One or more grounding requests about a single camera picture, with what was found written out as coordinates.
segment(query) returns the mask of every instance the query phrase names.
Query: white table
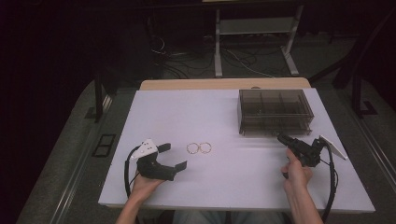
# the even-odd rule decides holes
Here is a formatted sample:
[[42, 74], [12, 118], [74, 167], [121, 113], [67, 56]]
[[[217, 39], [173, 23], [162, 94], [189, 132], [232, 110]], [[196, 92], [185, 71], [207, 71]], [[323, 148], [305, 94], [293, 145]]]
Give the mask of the white table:
[[[315, 89], [304, 89], [315, 118], [310, 135], [294, 136], [311, 144], [324, 135], [345, 153]], [[279, 168], [287, 162], [285, 147], [275, 137], [248, 138], [238, 133], [238, 90], [138, 91], [125, 122], [120, 142], [107, 174], [99, 204], [123, 206], [124, 161], [132, 148], [147, 138], [157, 145], [171, 143], [158, 162], [173, 166], [188, 161], [175, 181], [159, 186], [145, 202], [150, 208], [202, 208], [213, 210], [289, 210]], [[189, 143], [208, 142], [208, 154], [191, 155]], [[328, 161], [328, 153], [321, 153]], [[333, 156], [339, 185], [333, 211], [373, 212], [350, 161]], [[133, 178], [135, 162], [130, 165]], [[318, 209], [326, 206], [330, 192], [329, 167], [313, 168], [309, 190]]]

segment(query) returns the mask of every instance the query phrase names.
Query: hand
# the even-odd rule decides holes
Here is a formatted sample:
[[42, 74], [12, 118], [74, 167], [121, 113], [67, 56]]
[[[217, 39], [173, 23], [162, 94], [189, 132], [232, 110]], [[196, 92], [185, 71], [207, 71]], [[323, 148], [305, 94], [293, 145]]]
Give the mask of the hand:
[[134, 180], [134, 188], [132, 189], [131, 196], [129, 197], [136, 199], [138, 202], [144, 202], [155, 189], [163, 183], [164, 180], [149, 179], [142, 175], [137, 175]]
[[117, 224], [134, 224], [140, 205], [163, 183], [164, 180], [148, 179], [137, 175], [134, 179], [134, 188], [128, 201], [124, 205]]
[[282, 173], [288, 173], [289, 178], [285, 180], [284, 189], [286, 193], [293, 193], [295, 190], [306, 189], [312, 177], [309, 167], [303, 167], [297, 157], [288, 148], [286, 155], [290, 162], [281, 168]]
[[289, 178], [285, 179], [283, 188], [288, 197], [294, 223], [322, 224], [323, 222], [307, 188], [312, 177], [311, 169], [303, 167], [289, 148], [286, 150], [286, 155], [290, 161], [280, 171], [289, 174]]

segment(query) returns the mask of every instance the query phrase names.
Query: ring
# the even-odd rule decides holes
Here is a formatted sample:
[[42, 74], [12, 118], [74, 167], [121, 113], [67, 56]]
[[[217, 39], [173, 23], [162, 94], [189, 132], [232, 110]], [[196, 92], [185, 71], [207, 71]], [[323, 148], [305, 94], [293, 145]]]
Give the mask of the ring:
[[[208, 145], [209, 146], [209, 149], [208, 150], [202, 150], [202, 145]], [[212, 150], [212, 145], [210, 145], [209, 143], [207, 143], [207, 142], [204, 142], [204, 143], [200, 143], [199, 144], [199, 149], [201, 150], [201, 152], [202, 153], [209, 153], [211, 150]]]
[[[196, 145], [196, 146], [197, 146], [196, 150], [191, 151], [191, 149], [190, 149], [191, 145]], [[201, 149], [201, 147], [200, 147], [198, 144], [196, 144], [196, 143], [189, 143], [189, 144], [187, 145], [187, 151], [188, 151], [190, 154], [195, 154], [195, 153], [197, 153], [200, 149]]]

